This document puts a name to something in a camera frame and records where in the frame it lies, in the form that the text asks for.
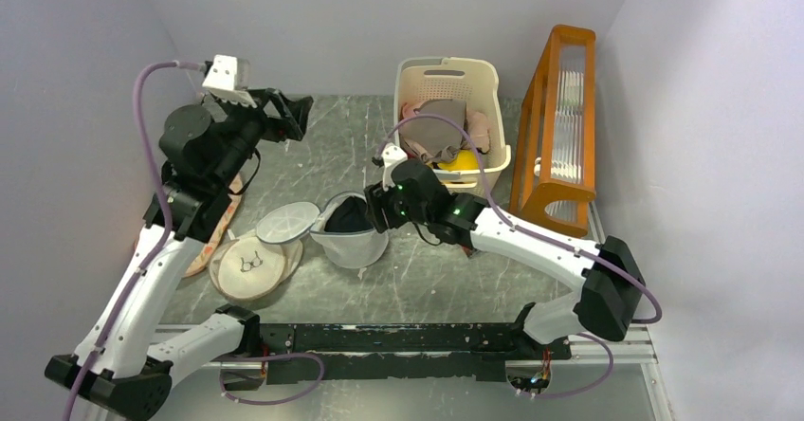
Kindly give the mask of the black bra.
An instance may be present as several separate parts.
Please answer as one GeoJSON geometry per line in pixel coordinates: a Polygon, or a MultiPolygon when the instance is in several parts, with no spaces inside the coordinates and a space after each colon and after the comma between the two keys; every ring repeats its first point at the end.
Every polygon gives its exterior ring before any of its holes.
{"type": "Polygon", "coordinates": [[[348,196],[334,209],[324,224],[328,233],[354,233],[373,229],[367,216],[367,202],[358,196],[348,196]]]}

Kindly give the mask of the white mesh laundry bag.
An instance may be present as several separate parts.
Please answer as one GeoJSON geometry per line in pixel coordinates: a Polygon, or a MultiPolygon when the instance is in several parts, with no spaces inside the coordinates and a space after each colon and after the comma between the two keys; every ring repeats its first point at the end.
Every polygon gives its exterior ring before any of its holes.
{"type": "Polygon", "coordinates": [[[390,242],[368,218],[368,202],[360,192],[341,192],[320,207],[297,201],[270,211],[256,225],[262,242],[286,245],[309,236],[336,266],[361,269],[376,263],[390,242]]]}

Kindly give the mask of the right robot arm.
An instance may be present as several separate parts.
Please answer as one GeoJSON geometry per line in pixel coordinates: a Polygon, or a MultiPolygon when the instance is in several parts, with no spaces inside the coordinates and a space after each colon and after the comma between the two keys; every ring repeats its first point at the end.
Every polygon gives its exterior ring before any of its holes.
{"type": "Polygon", "coordinates": [[[569,288],[569,294],[526,310],[511,335],[520,357],[536,357],[549,342],[578,333],[625,338],[645,283],[624,241],[610,236],[599,244],[538,227],[475,194],[449,192],[415,160],[388,174],[389,182],[364,190],[368,218],[378,232],[412,223],[443,244],[502,255],[569,288]]]}

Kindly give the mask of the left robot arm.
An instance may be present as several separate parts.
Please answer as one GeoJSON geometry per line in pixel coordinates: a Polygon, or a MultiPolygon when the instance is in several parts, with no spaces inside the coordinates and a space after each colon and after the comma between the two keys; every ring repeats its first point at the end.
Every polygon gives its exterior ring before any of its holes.
{"type": "Polygon", "coordinates": [[[86,338],[72,353],[50,359],[48,380],[125,419],[147,420],[177,383],[205,364],[265,353],[258,316],[233,305],[166,342],[152,342],[180,280],[231,203],[232,181],[259,156],[259,142],[298,141],[306,133],[311,97],[290,99],[268,88],[253,98],[252,107],[223,103],[222,120],[201,104],[166,118],[158,142],[166,162],[132,260],[86,338]]]}

